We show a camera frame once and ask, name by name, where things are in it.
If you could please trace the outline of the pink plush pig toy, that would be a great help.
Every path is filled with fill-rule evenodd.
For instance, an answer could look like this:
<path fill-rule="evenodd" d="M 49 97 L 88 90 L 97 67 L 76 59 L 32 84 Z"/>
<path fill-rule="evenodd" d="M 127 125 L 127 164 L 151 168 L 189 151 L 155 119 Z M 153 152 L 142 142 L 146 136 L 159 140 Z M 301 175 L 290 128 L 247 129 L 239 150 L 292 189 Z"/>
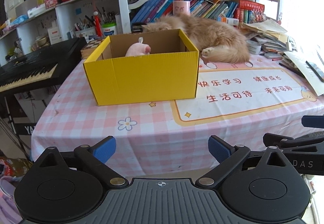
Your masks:
<path fill-rule="evenodd" d="M 148 44 L 145 44 L 143 42 L 143 37 L 138 38 L 138 42 L 132 44 L 127 52 L 126 57 L 132 57 L 132 56 L 143 56 L 143 55 L 149 55 L 151 52 L 151 47 Z"/>

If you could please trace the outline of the black smartphone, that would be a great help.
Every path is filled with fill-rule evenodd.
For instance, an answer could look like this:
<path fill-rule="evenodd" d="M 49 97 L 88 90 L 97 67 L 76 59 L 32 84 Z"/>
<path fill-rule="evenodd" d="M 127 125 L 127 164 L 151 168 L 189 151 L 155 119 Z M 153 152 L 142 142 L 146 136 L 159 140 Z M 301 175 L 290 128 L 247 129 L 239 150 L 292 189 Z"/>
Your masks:
<path fill-rule="evenodd" d="M 321 68 L 319 68 L 315 63 L 306 61 L 306 64 L 310 67 L 310 69 L 316 74 L 321 82 L 324 82 L 324 72 Z"/>

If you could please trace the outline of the pink checked tablecloth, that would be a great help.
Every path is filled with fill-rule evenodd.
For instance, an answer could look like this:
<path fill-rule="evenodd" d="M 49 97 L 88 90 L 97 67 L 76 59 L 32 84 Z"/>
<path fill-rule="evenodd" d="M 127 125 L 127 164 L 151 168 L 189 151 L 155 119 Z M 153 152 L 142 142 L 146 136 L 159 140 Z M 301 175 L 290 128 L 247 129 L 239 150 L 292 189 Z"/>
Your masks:
<path fill-rule="evenodd" d="M 124 176 L 172 174 L 215 165 L 207 140 L 261 150 L 265 133 L 300 137 L 304 115 L 323 114 L 323 97 L 277 62 L 252 56 L 240 65 L 199 65 L 194 99 L 98 106 L 79 64 L 53 96 L 31 137 L 36 159 L 45 148 L 71 151 L 107 136 L 117 149 L 109 165 Z"/>

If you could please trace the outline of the white sheet under phone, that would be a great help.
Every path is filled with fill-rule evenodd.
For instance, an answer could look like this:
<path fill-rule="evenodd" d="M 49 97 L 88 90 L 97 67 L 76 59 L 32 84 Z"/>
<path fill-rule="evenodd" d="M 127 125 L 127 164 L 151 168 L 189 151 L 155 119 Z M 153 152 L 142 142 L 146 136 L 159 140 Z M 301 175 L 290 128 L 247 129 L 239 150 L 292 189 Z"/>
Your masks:
<path fill-rule="evenodd" d="M 306 64 L 306 61 L 315 63 L 319 68 L 323 70 L 323 49 L 316 46 L 310 50 L 303 51 L 286 51 L 285 56 L 299 71 L 303 74 L 306 80 L 314 89 L 317 96 L 323 95 L 323 82 L 319 80 L 316 74 Z"/>

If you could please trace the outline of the grey pencil case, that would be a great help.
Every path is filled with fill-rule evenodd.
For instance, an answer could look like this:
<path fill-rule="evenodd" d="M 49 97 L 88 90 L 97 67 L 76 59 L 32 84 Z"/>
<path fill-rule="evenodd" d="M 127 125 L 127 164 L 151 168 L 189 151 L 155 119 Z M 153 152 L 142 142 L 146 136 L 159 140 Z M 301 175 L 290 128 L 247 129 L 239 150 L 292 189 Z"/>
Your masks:
<path fill-rule="evenodd" d="M 264 56 L 267 59 L 277 59 L 277 58 L 282 58 L 281 54 L 277 54 L 277 53 L 265 53 Z"/>

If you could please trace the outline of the pile of papers and books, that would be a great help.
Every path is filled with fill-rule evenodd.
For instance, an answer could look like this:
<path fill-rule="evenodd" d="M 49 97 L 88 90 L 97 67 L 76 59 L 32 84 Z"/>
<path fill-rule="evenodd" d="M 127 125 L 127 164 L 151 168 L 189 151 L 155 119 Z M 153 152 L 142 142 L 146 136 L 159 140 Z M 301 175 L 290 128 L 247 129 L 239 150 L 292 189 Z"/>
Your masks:
<path fill-rule="evenodd" d="M 258 43 L 261 50 L 283 54 L 285 51 L 297 51 L 294 38 L 272 19 L 256 23 L 241 23 L 240 28 L 247 31 L 247 39 Z"/>

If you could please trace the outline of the white tape roll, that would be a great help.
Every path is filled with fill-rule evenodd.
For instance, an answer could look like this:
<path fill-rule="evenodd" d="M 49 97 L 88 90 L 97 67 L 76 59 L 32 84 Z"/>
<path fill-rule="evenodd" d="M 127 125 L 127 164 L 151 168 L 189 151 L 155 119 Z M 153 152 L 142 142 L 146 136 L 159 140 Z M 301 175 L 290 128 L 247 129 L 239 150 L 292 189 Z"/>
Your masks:
<path fill-rule="evenodd" d="M 251 54 L 253 54 L 253 55 L 260 54 L 261 44 L 259 44 L 258 42 L 252 41 L 252 40 L 247 40 L 247 46 L 248 46 L 248 50 Z"/>

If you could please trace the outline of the yellow cardboard box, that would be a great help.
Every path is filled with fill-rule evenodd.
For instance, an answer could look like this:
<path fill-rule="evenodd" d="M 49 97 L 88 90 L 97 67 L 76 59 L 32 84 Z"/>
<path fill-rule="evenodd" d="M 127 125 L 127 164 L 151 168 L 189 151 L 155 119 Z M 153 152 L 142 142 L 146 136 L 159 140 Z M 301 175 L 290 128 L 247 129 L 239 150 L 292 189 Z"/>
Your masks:
<path fill-rule="evenodd" d="M 126 57 L 143 37 L 149 55 Z M 192 99 L 196 96 L 199 50 L 182 30 L 106 37 L 85 60 L 85 74 L 99 106 Z"/>

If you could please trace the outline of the black electronic keyboard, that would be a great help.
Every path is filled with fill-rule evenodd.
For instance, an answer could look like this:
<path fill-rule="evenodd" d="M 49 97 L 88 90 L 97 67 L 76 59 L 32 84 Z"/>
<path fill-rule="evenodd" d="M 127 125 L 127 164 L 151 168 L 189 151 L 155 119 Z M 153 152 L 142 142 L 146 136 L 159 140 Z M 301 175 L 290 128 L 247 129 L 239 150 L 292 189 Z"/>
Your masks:
<path fill-rule="evenodd" d="M 1 96 L 60 85 L 81 61 L 86 39 L 73 38 L 31 52 L 1 67 Z"/>

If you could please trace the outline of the orange fluffy cat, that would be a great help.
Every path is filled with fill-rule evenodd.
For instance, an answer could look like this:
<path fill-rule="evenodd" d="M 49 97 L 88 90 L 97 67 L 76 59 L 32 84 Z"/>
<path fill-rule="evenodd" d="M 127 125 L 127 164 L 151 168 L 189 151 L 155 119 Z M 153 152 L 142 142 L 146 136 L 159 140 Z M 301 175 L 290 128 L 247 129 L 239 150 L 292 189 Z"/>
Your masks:
<path fill-rule="evenodd" d="M 182 30 L 210 62 L 237 64 L 250 60 L 246 37 L 224 22 L 180 14 L 163 16 L 144 24 L 142 29 L 144 32 Z"/>

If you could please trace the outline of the white pen holder cup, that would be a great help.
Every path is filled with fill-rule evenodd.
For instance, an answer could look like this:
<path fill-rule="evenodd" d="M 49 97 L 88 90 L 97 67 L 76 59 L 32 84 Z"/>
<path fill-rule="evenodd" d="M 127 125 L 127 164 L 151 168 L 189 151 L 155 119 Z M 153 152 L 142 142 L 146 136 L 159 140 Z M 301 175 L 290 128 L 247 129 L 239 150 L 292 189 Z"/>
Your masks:
<path fill-rule="evenodd" d="M 108 37 L 110 35 L 117 35 L 117 26 L 115 22 L 105 23 L 102 25 L 102 32 L 104 37 Z"/>

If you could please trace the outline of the red dictionary book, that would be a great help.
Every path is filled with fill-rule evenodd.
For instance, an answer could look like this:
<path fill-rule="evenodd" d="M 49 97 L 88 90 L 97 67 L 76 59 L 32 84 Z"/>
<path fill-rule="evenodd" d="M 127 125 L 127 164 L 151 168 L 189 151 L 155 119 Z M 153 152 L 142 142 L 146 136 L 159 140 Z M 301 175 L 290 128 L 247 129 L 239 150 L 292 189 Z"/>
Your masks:
<path fill-rule="evenodd" d="M 244 9 L 244 10 L 255 10 L 255 11 L 260 11 L 264 12 L 265 10 L 265 5 L 250 1 L 250 0 L 231 0 L 234 1 L 238 4 L 238 8 Z"/>

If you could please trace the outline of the pink mug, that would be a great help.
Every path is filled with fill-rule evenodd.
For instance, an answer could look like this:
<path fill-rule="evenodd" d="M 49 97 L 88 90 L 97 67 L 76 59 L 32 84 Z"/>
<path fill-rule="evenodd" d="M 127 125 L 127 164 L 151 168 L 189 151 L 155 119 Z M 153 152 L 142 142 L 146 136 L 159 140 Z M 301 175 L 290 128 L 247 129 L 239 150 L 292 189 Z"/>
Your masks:
<path fill-rule="evenodd" d="M 175 0 L 173 1 L 173 15 L 191 15 L 190 12 L 190 1 L 181 1 L 181 0 Z"/>

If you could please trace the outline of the row of blue books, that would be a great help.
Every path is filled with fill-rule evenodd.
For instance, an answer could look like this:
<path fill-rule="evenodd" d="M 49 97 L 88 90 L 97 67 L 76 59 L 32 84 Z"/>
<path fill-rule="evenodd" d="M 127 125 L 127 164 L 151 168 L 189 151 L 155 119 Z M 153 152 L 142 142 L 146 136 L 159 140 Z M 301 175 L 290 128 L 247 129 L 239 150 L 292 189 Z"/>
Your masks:
<path fill-rule="evenodd" d="M 162 16 L 173 15 L 173 1 L 148 0 L 131 18 L 130 23 L 151 23 Z M 234 17 L 238 4 L 228 0 L 184 0 L 190 1 L 190 16 L 225 22 L 232 26 L 239 25 L 239 19 Z"/>

